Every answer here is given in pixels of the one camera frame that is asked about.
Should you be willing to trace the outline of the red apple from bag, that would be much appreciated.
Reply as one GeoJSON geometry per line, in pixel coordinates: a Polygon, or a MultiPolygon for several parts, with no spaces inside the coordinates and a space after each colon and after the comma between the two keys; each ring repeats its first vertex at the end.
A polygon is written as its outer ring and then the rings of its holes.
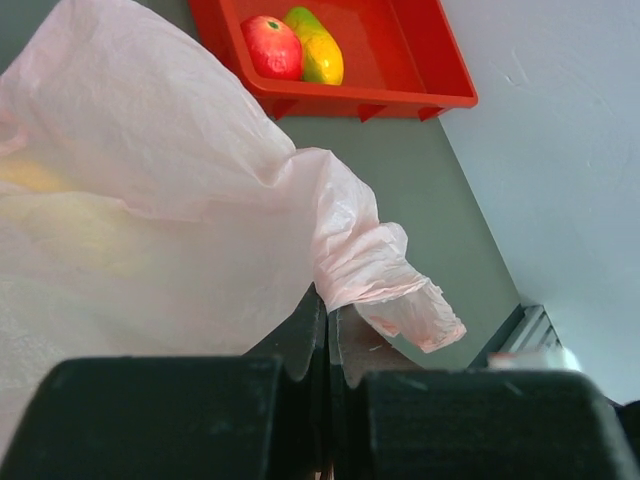
{"type": "Polygon", "coordinates": [[[301,42],[281,20],[266,15],[253,16],[241,23],[241,31],[258,75],[287,81],[302,78],[301,42]]]}

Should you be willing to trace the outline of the pink plastic bag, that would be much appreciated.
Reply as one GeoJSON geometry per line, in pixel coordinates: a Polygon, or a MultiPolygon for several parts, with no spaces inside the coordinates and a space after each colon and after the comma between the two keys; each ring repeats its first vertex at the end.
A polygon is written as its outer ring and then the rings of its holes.
{"type": "Polygon", "coordinates": [[[242,354],[310,286],[425,352],[465,327],[327,150],[134,1],[62,1],[1,77],[1,436],[92,355],[242,354]]]}

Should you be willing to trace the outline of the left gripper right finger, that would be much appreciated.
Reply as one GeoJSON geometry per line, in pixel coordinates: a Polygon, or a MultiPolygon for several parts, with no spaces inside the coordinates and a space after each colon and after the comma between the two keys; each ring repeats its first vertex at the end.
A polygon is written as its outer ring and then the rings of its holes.
{"type": "Polygon", "coordinates": [[[337,479],[635,479],[613,406],[562,370],[424,370],[346,307],[328,317],[337,479]]]}

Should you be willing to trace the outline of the green yellow mango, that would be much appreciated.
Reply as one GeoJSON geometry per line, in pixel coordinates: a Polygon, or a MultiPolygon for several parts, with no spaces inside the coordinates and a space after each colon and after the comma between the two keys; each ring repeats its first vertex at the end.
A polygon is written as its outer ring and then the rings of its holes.
{"type": "Polygon", "coordinates": [[[337,42],[324,25],[307,8],[291,8],[283,22],[296,34],[303,50],[305,82],[341,85],[344,60],[337,42]]]}

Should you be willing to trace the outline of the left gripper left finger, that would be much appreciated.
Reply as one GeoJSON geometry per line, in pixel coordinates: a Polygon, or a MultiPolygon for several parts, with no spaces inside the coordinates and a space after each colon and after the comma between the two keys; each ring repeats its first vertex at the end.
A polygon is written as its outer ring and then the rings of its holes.
{"type": "Polygon", "coordinates": [[[7,450],[11,479],[317,479],[327,470],[327,312],[309,289],[240,356],[56,365],[7,450]]]}

